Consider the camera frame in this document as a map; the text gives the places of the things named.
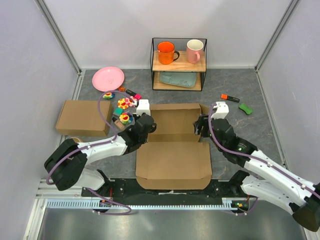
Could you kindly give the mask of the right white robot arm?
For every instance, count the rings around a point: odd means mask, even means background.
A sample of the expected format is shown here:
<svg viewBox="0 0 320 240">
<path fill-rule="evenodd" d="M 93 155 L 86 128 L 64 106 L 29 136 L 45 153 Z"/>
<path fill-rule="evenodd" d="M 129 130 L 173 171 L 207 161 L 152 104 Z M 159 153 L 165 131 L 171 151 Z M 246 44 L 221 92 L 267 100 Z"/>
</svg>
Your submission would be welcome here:
<svg viewBox="0 0 320 240">
<path fill-rule="evenodd" d="M 231 163 L 242 167 L 230 179 L 229 191 L 276 205 L 305 229 L 320 228 L 320 185 L 303 179 L 267 157 L 249 141 L 238 137 L 227 119 L 200 115 L 194 122 L 196 135 L 210 138 Z"/>
</svg>

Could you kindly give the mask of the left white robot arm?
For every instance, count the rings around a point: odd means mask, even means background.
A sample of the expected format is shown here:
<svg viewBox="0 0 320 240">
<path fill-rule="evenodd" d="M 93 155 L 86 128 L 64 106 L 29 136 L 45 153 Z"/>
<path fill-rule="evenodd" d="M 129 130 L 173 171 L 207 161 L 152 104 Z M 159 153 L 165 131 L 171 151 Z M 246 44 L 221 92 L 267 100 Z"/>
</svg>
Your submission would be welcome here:
<svg viewBox="0 0 320 240">
<path fill-rule="evenodd" d="M 59 191 L 69 188 L 90 188 L 99 197 L 110 191 L 109 180 L 99 169 L 91 170 L 87 165 L 113 156 L 123 156 L 138 150 L 147 142 L 148 134 L 157 129 L 154 119 L 147 114 L 135 118 L 135 123 L 110 138 L 76 143 L 66 139 L 44 162 L 48 172 L 48 185 Z"/>
</svg>

